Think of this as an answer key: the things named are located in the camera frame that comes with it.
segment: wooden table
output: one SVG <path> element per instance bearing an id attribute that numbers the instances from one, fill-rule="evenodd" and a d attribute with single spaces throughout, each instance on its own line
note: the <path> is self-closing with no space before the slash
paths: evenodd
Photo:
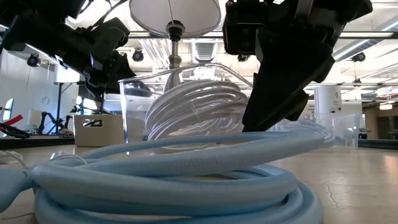
<path id="1" fill-rule="evenodd" d="M 87 150 L 54 146 L 17 152 L 28 165 L 33 165 L 47 161 L 54 152 Z M 398 223 L 398 151 L 320 149 L 271 164 L 292 171 L 316 191 L 325 211 L 324 224 Z M 31 190 L 20 194 L 12 206 L 0 214 L 0 223 L 37 223 L 33 215 L 4 220 L 33 212 L 33 197 Z"/>

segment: desk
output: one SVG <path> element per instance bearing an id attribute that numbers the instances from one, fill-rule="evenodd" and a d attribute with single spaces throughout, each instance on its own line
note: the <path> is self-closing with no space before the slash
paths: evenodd
<path id="1" fill-rule="evenodd" d="M 89 149 L 52 146 L 18 152 L 32 165 L 48 160 L 53 152 L 61 150 L 80 153 Z M 398 223 L 398 151 L 320 149 L 271 164 L 292 171 L 316 191 L 325 211 L 324 224 Z M 33 215 L 2 220 L 33 211 L 33 193 L 28 190 L 0 214 L 0 223 L 36 224 Z"/>

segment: red object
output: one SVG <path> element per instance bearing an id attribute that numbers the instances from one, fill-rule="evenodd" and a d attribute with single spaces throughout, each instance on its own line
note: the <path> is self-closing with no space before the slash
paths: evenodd
<path id="1" fill-rule="evenodd" d="M 4 122 L 3 124 L 6 124 L 8 126 L 11 126 L 15 123 L 17 123 L 18 121 L 24 119 L 24 117 L 22 115 L 18 115 L 15 118 L 9 119 L 8 121 Z"/>

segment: light blue hose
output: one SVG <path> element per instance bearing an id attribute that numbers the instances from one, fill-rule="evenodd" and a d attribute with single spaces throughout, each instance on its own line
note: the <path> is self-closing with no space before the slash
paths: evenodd
<path id="1" fill-rule="evenodd" d="M 286 170 L 262 165 L 323 147 L 318 133 L 242 133 L 168 138 L 104 147 L 77 159 L 50 161 L 17 172 L 0 169 L 0 212 L 20 191 L 38 188 L 40 224 L 297 223 L 319 224 L 323 209 Z M 112 154 L 179 144 L 241 143 L 201 151 L 131 159 Z M 188 177 L 218 174 L 229 180 Z M 173 219 L 104 215 L 161 215 Z"/>

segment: security camera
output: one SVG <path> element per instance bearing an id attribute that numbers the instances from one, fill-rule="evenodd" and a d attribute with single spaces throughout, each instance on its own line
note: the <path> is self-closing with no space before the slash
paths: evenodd
<path id="1" fill-rule="evenodd" d="M 132 55 L 132 60 L 135 62 L 141 62 L 143 59 L 144 54 L 142 53 L 142 49 L 136 49 L 136 51 Z"/>
<path id="2" fill-rule="evenodd" d="M 366 56 L 365 56 L 365 54 L 363 52 L 361 52 L 361 53 L 359 53 L 359 54 L 357 54 L 357 55 L 355 55 L 354 57 L 351 58 L 351 60 L 353 62 L 363 62 L 363 61 L 365 61 L 365 59 L 366 59 Z"/>
<path id="3" fill-rule="evenodd" d="M 238 55 L 238 61 L 239 62 L 245 62 L 249 60 L 250 55 Z"/>
<path id="4" fill-rule="evenodd" d="M 42 63 L 38 54 L 31 54 L 30 57 L 27 59 L 26 63 L 30 67 L 37 68 Z"/>

